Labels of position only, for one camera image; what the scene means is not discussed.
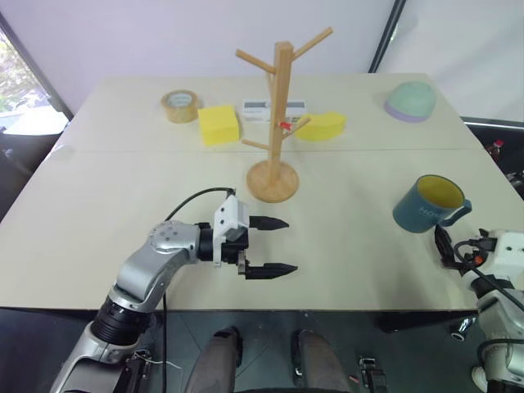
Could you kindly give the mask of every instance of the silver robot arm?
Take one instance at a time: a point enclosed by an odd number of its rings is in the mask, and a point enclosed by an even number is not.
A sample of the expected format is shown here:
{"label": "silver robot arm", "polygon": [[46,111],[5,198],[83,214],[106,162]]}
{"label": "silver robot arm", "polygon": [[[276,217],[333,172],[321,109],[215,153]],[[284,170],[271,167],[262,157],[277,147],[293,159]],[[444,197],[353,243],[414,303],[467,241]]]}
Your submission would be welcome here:
{"label": "silver robot arm", "polygon": [[[480,238],[461,243],[473,247],[472,254],[462,256],[458,253],[460,243],[455,246],[455,254],[463,262],[475,264],[477,272],[524,303],[524,292],[512,284],[524,270],[524,233],[481,230]],[[488,392],[523,392],[524,312],[473,269],[461,273],[466,286],[478,298],[478,321],[487,339],[478,355]]]}
{"label": "silver robot arm", "polygon": [[[100,368],[81,366],[76,379],[73,370],[84,360],[120,364],[138,345],[174,274],[185,264],[197,262],[200,229],[196,225],[166,221],[151,231],[146,243],[122,266],[97,317],[84,329],[52,386],[52,393],[71,390],[91,391]],[[120,374],[118,368],[113,370]]]}
{"label": "silver robot arm", "polygon": [[250,267],[245,260],[247,229],[288,227],[280,219],[249,216],[234,195],[215,212],[215,227],[165,221],[155,226],[146,243],[123,264],[97,317],[89,323],[63,364],[51,393],[112,392],[124,360],[138,346],[171,278],[185,264],[198,260],[236,264],[246,279],[270,279],[296,270],[288,264]]}

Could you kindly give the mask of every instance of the blue mug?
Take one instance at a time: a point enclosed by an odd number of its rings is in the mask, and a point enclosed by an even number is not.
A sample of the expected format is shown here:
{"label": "blue mug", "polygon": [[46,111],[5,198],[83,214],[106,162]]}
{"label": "blue mug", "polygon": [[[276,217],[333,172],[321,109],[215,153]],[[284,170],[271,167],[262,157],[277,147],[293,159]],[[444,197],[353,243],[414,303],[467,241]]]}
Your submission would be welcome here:
{"label": "blue mug", "polygon": [[472,203],[457,184],[436,174],[426,174],[418,178],[395,206],[393,218],[406,231],[422,233],[437,224],[449,227],[471,211]]}

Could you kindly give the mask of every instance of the small white box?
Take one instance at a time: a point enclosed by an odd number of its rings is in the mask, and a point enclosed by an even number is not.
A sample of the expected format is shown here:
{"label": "small white box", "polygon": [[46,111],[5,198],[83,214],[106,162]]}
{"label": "small white box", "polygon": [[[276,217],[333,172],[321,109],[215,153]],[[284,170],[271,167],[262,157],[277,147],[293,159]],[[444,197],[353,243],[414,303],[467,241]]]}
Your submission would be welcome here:
{"label": "small white box", "polygon": [[[286,121],[296,123],[306,112],[305,100],[290,100],[287,102]],[[244,100],[242,102],[242,115],[246,121],[268,123],[271,118],[271,101],[263,99]]]}

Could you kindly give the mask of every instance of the tape roll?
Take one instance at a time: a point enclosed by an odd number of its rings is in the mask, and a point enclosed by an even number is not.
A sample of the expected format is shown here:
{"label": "tape roll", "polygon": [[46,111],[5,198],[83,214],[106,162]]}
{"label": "tape roll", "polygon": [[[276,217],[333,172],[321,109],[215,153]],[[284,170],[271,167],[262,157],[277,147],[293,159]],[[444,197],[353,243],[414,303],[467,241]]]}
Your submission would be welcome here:
{"label": "tape roll", "polygon": [[162,106],[169,121],[189,123],[198,116],[198,98],[189,90],[175,90],[162,97]]}

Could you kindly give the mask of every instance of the cable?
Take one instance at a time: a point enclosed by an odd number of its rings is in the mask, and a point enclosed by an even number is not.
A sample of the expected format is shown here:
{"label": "cable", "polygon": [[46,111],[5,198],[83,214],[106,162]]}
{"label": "cable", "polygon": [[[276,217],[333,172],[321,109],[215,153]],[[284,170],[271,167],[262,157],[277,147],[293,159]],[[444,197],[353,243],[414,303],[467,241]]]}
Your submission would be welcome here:
{"label": "cable", "polygon": [[196,197],[199,197],[202,194],[206,194],[207,192],[216,192],[216,191],[225,191],[228,196],[229,195],[235,195],[235,190],[229,187],[213,187],[213,188],[207,188],[205,190],[199,191],[191,195],[188,199],[186,199],[184,202],[182,202],[180,205],[174,208],[174,210],[165,218],[165,221],[169,221],[173,218],[174,215],[178,213],[180,209],[182,209],[189,201],[192,201]]}
{"label": "cable", "polygon": [[[136,357],[144,360],[146,363],[151,363],[151,364],[155,364],[155,365],[158,365],[158,364],[164,364],[164,362],[162,360],[160,361],[157,361],[157,360],[151,360],[151,359],[146,359],[144,358],[143,356],[137,354],[135,352],[134,354]],[[176,368],[177,370],[180,371],[180,383],[178,384],[178,393],[182,393],[182,383],[183,383],[183,368],[181,368],[180,366],[178,366],[177,364],[173,363],[173,362],[166,362],[166,364],[168,364],[169,366],[173,367],[173,368]]]}
{"label": "cable", "polygon": [[[192,201],[196,197],[199,197],[200,195],[206,194],[208,192],[226,192],[228,194],[228,197],[230,195],[235,195],[235,190],[233,188],[229,187],[213,187],[213,188],[206,188],[205,190],[195,192],[193,195],[191,195],[189,198],[184,200],[180,205],[174,208],[174,210],[169,213],[169,215],[165,218],[164,221],[169,221],[178,213],[180,209],[182,209],[188,202]],[[162,317],[164,319],[164,326],[162,327],[162,393],[167,393],[167,364],[169,362],[167,361],[167,300],[164,296],[162,297]]]}
{"label": "cable", "polygon": [[514,338],[495,338],[494,340],[484,341],[477,348],[478,362],[482,367],[484,367],[484,357],[482,356],[482,352],[484,352],[486,347],[492,346],[494,344],[524,344],[524,340],[518,340]]}
{"label": "cable", "polygon": [[167,392],[167,300],[162,296],[162,393]]}
{"label": "cable", "polygon": [[472,270],[477,274],[478,277],[482,278],[484,281],[486,281],[488,284],[490,284],[494,289],[502,293],[504,296],[508,298],[508,300],[512,301],[516,307],[518,307],[522,312],[524,312],[524,305],[515,298],[511,293],[506,291],[504,288],[502,288],[496,281],[492,280],[491,278],[487,277],[483,272],[481,272],[479,269],[477,269],[473,264],[468,263],[463,256],[460,255],[459,248],[462,246],[475,246],[474,242],[466,240],[463,242],[458,242],[453,247],[453,252],[457,256],[457,258],[460,259],[460,261],[466,266],[468,269]]}

